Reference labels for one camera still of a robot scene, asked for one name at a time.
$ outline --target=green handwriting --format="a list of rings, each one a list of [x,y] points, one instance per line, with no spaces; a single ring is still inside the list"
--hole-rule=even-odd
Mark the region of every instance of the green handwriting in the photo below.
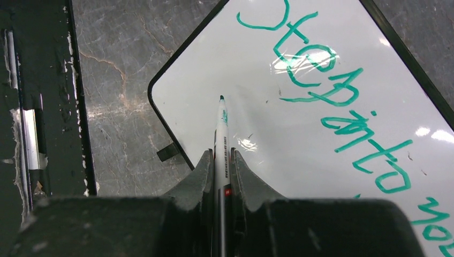
[[[445,256],[445,257],[454,257],[452,256],[449,252],[448,249],[454,248],[454,242],[450,245],[439,245],[438,249],[440,249],[440,252]]]
[[[431,236],[430,233],[432,232],[432,229],[438,229],[438,231],[442,232],[444,234],[443,237],[434,237]],[[449,232],[446,228],[442,226],[437,226],[437,225],[428,225],[422,232],[422,235],[424,238],[428,241],[445,241],[449,240],[452,238],[451,232]]]
[[[355,162],[352,163],[352,164],[353,164],[353,167],[354,167],[355,169],[360,170],[360,171],[362,171],[362,172],[365,172],[365,173],[367,173],[367,174],[371,174],[371,173],[373,173],[373,172],[370,171],[370,170],[366,170],[365,168],[361,167],[360,164],[363,164],[363,163],[365,163],[365,162],[367,162],[367,161],[370,161],[370,160],[372,160],[372,159],[374,159],[374,158],[377,158],[377,157],[379,157],[379,156],[382,156],[382,155],[385,155],[386,157],[388,157],[389,159],[391,159],[393,162],[396,162],[397,159],[396,159],[394,156],[390,155],[390,153],[392,153],[392,152],[394,152],[394,151],[397,151],[397,150],[399,150],[399,149],[401,149],[401,148],[403,148],[403,147],[405,147],[405,146],[408,146],[408,145],[410,145],[410,144],[413,143],[413,140],[410,139],[410,140],[407,140],[407,141],[405,141],[405,142],[403,142],[403,143],[400,143],[400,144],[398,144],[398,145],[396,145],[396,146],[394,146],[394,147],[391,147],[391,148],[389,148],[389,149],[383,149],[383,147],[381,147],[377,142],[375,142],[375,140],[369,139],[369,140],[367,140],[367,141],[368,141],[371,145],[373,145],[373,146],[378,150],[378,152],[373,153],[373,154],[369,154],[369,155],[367,155],[366,157],[363,157],[363,158],[361,158],[361,159],[359,159],[359,160],[357,160],[357,161],[355,161]]]
[[[366,134],[363,135],[362,137],[359,137],[346,145],[343,145],[337,149],[334,149],[334,151],[336,153],[342,152],[358,143],[366,141],[367,139],[371,138],[375,134],[374,131],[372,131],[371,129],[369,129],[367,127],[366,122],[369,119],[364,118],[363,116],[357,114],[353,110],[350,111],[350,114],[353,115],[356,119],[339,118],[339,117],[325,117],[325,118],[321,119],[322,125],[324,127],[337,130],[334,132],[334,134],[336,134],[336,135],[348,135],[348,134],[354,134],[354,133],[357,133],[360,131],[366,132]],[[330,125],[330,124],[328,124],[328,122],[345,122],[345,123],[350,123],[350,124],[341,128],[340,126]]]
[[[382,191],[385,194],[393,194],[393,193],[397,193],[397,192],[400,192],[400,191],[405,191],[407,189],[410,189],[411,188],[411,182],[410,182],[410,178],[408,177],[407,172],[405,172],[401,167],[399,167],[394,162],[391,162],[389,160],[386,160],[386,162],[391,167],[393,167],[396,171],[385,173],[385,174],[383,174],[381,176],[378,176],[375,179],[375,185],[380,189],[380,191]],[[391,188],[391,189],[384,188],[384,186],[382,185],[382,181],[383,180],[385,180],[385,179],[387,179],[389,177],[392,177],[392,176],[399,176],[399,175],[402,175],[402,178],[404,179],[404,185],[403,186],[395,187],[395,188]]]
[[[293,64],[296,60],[299,60],[301,59],[301,55],[308,51],[308,50],[311,50],[311,49],[320,49],[320,50],[325,50],[327,51],[328,53],[330,53],[330,55],[332,55],[332,50],[329,49],[328,47],[325,47],[325,46],[321,46],[321,45],[313,45],[313,46],[307,46],[307,47],[304,47],[302,48],[296,55],[294,55],[291,60],[287,60],[287,58],[284,57],[284,55],[279,52],[279,48],[282,46],[282,44],[293,34],[295,33],[295,35],[297,35],[299,38],[302,39],[302,41],[304,42],[304,44],[308,44],[309,43],[309,39],[304,36],[301,32],[299,32],[298,30],[298,27],[303,23],[305,22],[306,20],[308,19],[312,19],[312,18],[315,18],[317,17],[317,15],[319,15],[318,12],[314,12],[314,13],[311,13],[309,15],[306,15],[304,17],[302,17],[301,19],[299,19],[294,25],[292,25],[290,22],[287,24],[287,27],[289,27],[289,31],[277,42],[277,44],[274,46],[273,48],[273,51],[274,53],[276,54],[276,56],[281,60],[283,61],[285,64],[287,64],[287,74],[289,75],[290,79],[292,80],[293,83],[295,83],[297,86],[300,86],[300,87],[317,87],[320,85],[320,83],[315,83],[315,84],[305,84],[305,83],[301,83],[299,82],[296,78],[295,78],[295,75],[293,74],[292,72],[292,67],[293,67]],[[311,64],[314,66],[314,67],[317,67],[317,69],[322,69],[324,70],[325,68],[321,68],[320,65],[314,61],[311,61],[310,59],[310,55],[307,55],[306,58],[311,62]]]
[[[432,197],[426,197],[426,199],[430,202],[430,203],[426,203],[425,205],[418,205],[418,208],[422,211],[424,211],[425,213],[430,213],[430,214],[433,214],[435,215],[435,217],[433,218],[430,218],[430,219],[427,219],[427,220],[417,220],[417,221],[412,221],[411,223],[413,225],[422,225],[422,224],[428,224],[428,223],[435,223],[435,222],[439,222],[439,221],[442,221],[446,218],[449,218],[449,214],[447,213],[441,213],[439,211],[436,211],[436,210],[432,210],[431,208],[433,207],[437,207],[438,206],[438,202],[437,200],[435,200],[434,198]]]
[[[354,88],[353,86],[350,85],[350,83],[357,77],[359,76],[359,74],[361,74],[363,71],[363,68],[359,68],[355,71],[352,71],[352,72],[349,72],[349,73],[345,73],[345,74],[341,74],[341,75],[336,75],[336,76],[331,76],[331,77],[328,77],[329,80],[333,81],[333,80],[338,80],[338,79],[343,79],[343,78],[347,78],[343,83],[336,83],[334,84],[334,89],[322,94],[322,95],[317,95],[317,94],[314,94],[312,92],[309,92],[308,94],[313,96],[313,97],[308,97],[308,98],[302,98],[302,97],[299,97],[299,98],[280,98],[281,100],[283,101],[286,101],[286,102],[292,102],[292,103],[296,103],[296,102],[314,102],[314,101],[317,101],[317,100],[323,100],[325,102],[328,102],[334,106],[337,106],[337,107],[340,107],[340,106],[347,106],[351,103],[353,103],[359,96],[359,92],[356,88]],[[328,99],[328,97],[336,94],[337,92],[341,91],[343,88],[347,88],[347,89],[350,89],[354,92],[353,96],[351,98],[349,98],[348,100],[344,101],[344,102],[340,102],[340,103],[336,103],[334,101],[331,101]]]
[[[247,24],[247,23],[244,23],[241,19],[240,19],[240,13],[238,12],[237,14],[237,21],[245,26],[245,27],[248,27],[248,28],[253,28],[253,29],[266,29],[268,31],[276,31],[278,29],[280,29],[282,26],[284,26],[284,24],[287,22],[287,19],[289,18],[289,12],[290,12],[290,4],[289,4],[289,0],[284,0],[284,3],[285,3],[285,13],[284,13],[284,18],[282,19],[282,21],[276,25],[275,27],[266,27],[266,26],[255,26],[255,25],[250,25],[250,24]]]
[[[306,51],[309,51],[309,50],[313,50],[313,49],[319,49],[319,50],[323,50],[323,51],[326,51],[327,53],[329,53],[330,57],[329,57],[329,64],[328,66],[326,67],[323,67],[321,66],[320,63],[317,63],[315,61],[313,61],[311,59],[311,55],[306,55],[306,58],[307,60],[319,71],[321,72],[327,72],[329,70],[331,70],[332,68],[334,68],[334,65],[336,64],[336,54],[334,54],[332,52],[332,50],[329,48],[329,47],[326,47],[326,46],[322,46],[320,44],[313,44],[313,45],[310,45],[310,46],[306,46],[304,48],[302,48],[299,52],[297,52],[297,54],[295,56],[292,57],[292,64],[293,64],[293,61],[295,60],[299,60],[301,59],[301,55],[306,52]],[[290,77],[290,80],[292,80],[292,82],[299,86],[299,87],[318,87],[321,83],[315,83],[315,84],[305,84],[305,83],[302,83],[302,82],[299,82],[295,75],[293,74],[292,72],[292,68],[293,66],[291,65],[288,65],[287,66],[287,74],[289,75]]]

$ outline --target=black tab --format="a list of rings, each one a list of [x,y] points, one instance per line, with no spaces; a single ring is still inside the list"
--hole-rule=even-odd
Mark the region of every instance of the black tab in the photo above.
[[[164,162],[179,153],[180,150],[178,150],[177,145],[175,143],[171,143],[170,145],[164,147],[164,149],[158,151],[157,157],[159,157],[159,160],[161,160],[161,162]]]

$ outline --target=whiteboard marker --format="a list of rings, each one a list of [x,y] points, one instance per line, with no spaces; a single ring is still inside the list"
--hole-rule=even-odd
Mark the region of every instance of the whiteboard marker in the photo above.
[[[213,257],[232,256],[231,228],[233,226],[232,189],[230,186],[230,145],[227,108],[224,97],[219,100],[214,132],[214,226]]]

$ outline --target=chipped paint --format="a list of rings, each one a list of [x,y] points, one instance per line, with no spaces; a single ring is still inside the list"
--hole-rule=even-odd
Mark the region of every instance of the chipped paint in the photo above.
[[[6,69],[9,73],[9,84],[11,88],[18,89],[18,82],[17,82],[17,73],[16,73],[16,66],[12,65],[10,67],[10,63],[16,60],[14,44],[8,44],[8,42],[14,42],[13,40],[13,33],[12,32],[5,32],[4,34],[4,41],[7,44],[5,47],[5,64]],[[16,170],[16,177],[14,179],[14,184],[17,186],[19,190],[20,197],[22,199],[22,224],[25,222],[25,217],[30,212],[29,206],[29,195],[28,195],[28,186],[26,183],[22,181],[21,178],[26,178],[26,169],[25,169],[25,150],[22,143],[22,120],[21,120],[21,111],[19,108],[10,110],[10,114],[13,118],[13,134],[14,134],[14,141],[16,142],[16,146],[14,147],[14,163],[15,163],[15,170]]]
[[[79,126],[79,138],[82,138],[82,126],[80,126],[79,100],[77,99],[77,83],[76,83],[77,73],[74,68],[74,51],[73,51],[72,43],[71,43],[71,32],[68,32],[68,37],[66,39],[68,40],[68,48],[70,51],[71,59],[69,62],[65,61],[65,72],[67,72],[66,64],[70,64],[71,74],[72,74],[72,85],[74,86],[74,99],[75,99],[75,109],[76,109],[76,116],[77,116],[77,125]],[[84,169],[87,169],[87,166],[85,163],[85,155],[82,155],[82,167]],[[88,187],[87,187],[87,185],[88,185],[87,179],[84,179],[84,183],[85,183],[84,195],[89,196],[89,191],[88,191]]]

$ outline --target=black whiteboard border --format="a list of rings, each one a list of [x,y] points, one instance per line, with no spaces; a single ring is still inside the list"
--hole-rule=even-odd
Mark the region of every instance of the black whiteboard border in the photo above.
[[[194,164],[191,162],[189,157],[184,152],[177,138],[175,137],[172,130],[169,128],[164,117],[162,117],[157,106],[153,101],[152,90],[155,83],[161,78],[161,76],[167,71],[167,69],[178,59],[178,57],[186,50],[186,48],[194,41],[194,39],[202,32],[202,30],[213,20],[217,14],[222,11],[224,6],[229,0],[221,0],[213,10],[204,18],[199,26],[194,30],[194,32],[183,42],[180,48],[170,57],[170,59],[164,64],[164,66],[158,71],[158,73],[152,78],[148,84],[148,101],[152,105],[153,110],[157,114],[162,125],[164,125],[165,130],[170,135],[170,138],[177,145],[181,155],[185,159],[186,163],[189,165],[191,170],[194,169]],[[363,5],[369,15],[372,17],[374,22],[377,24],[381,32],[388,39],[391,46],[394,48],[396,53],[399,55],[401,60],[404,62],[407,69],[414,76],[416,81],[419,83],[421,88],[424,90],[426,95],[432,101],[432,104],[439,111],[442,117],[446,120],[447,124],[454,131],[454,112],[452,111],[449,104],[446,102],[442,94],[438,91],[432,81],[429,79],[429,76],[422,69],[421,65],[416,61],[413,55],[410,53],[409,49],[405,46],[404,42],[400,39],[399,35],[394,31],[391,24],[386,20],[383,13],[380,11],[378,6],[373,2],[373,0],[359,0]]]

